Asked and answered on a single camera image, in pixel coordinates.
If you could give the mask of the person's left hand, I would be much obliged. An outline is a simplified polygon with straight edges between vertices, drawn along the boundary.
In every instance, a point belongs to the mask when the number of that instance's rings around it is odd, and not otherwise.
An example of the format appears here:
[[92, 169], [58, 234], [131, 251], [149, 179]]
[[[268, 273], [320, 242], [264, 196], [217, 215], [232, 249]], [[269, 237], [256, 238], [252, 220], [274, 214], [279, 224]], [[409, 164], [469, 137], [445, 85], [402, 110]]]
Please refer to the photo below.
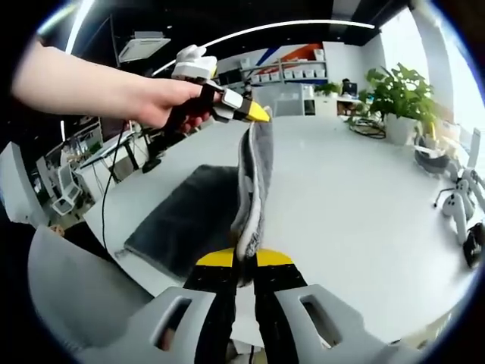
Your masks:
[[161, 129], [176, 107], [197, 100], [201, 94], [201, 85], [143, 77], [127, 90], [124, 118]]

